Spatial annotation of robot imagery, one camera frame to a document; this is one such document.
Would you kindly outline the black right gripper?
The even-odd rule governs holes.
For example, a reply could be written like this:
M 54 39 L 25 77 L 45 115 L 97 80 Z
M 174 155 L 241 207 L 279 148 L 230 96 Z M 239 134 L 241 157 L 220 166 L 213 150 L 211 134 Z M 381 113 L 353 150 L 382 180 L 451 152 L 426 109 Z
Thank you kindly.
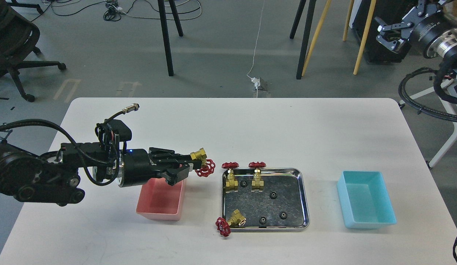
M 375 40 L 397 54 L 409 41 L 425 58 L 451 58 L 457 54 L 457 18 L 442 11 L 447 3 L 447 0 L 419 0 L 407 13 L 407 22 L 392 25 L 375 17 L 379 24 Z

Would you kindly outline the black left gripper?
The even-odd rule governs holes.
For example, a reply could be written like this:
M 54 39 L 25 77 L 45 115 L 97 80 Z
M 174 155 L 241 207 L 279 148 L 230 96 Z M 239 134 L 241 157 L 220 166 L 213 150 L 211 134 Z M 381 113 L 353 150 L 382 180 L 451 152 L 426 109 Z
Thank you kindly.
M 191 155 L 176 153 L 171 149 L 150 147 L 149 155 L 144 149 L 127 149 L 123 155 L 123 175 L 119 180 L 119 187 L 144 185 L 152 178 L 164 178 L 166 183 L 174 186 L 176 183 L 186 179 L 193 169 L 193 163 L 180 164 L 170 162 L 158 164 L 155 170 L 152 169 L 150 158 L 153 162 L 167 160 L 191 161 Z

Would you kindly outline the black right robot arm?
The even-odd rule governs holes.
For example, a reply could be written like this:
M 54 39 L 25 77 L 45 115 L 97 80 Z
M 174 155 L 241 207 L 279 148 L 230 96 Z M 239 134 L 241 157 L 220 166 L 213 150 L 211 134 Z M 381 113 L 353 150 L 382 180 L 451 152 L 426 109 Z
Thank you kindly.
M 404 104 L 437 119 L 457 123 L 457 114 L 430 109 L 412 99 L 405 90 L 406 83 L 419 74 L 433 73 L 433 90 L 444 101 L 457 105 L 457 18 L 443 10 L 447 0 L 419 0 L 404 15 L 401 22 L 388 25 L 375 17 L 379 24 L 376 40 L 388 50 L 398 53 L 405 44 L 422 52 L 425 58 L 442 57 L 439 69 L 422 67 L 407 74 L 398 92 Z

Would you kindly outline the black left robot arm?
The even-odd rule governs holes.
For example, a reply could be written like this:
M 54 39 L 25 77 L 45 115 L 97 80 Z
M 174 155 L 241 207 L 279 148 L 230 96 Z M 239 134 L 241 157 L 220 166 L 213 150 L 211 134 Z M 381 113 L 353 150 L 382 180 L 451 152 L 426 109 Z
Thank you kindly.
M 154 178 L 174 186 L 186 179 L 191 170 L 206 166 L 203 150 L 182 155 L 170 149 L 128 149 L 132 131 L 117 117 L 138 108 L 134 103 L 97 123 L 94 129 L 97 142 L 78 143 L 62 127 L 42 119 L 1 125 L 0 131 L 4 132 L 29 126 L 52 128 L 61 132 L 69 143 L 62 143 L 57 151 L 35 155 L 0 137 L 0 193 L 21 202 L 65 206 L 77 204 L 85 196 L 85 191 L 78 187 L 80 168 L 95 185 L 105 186 L 117 180 L 120 187 L 129 187 Z

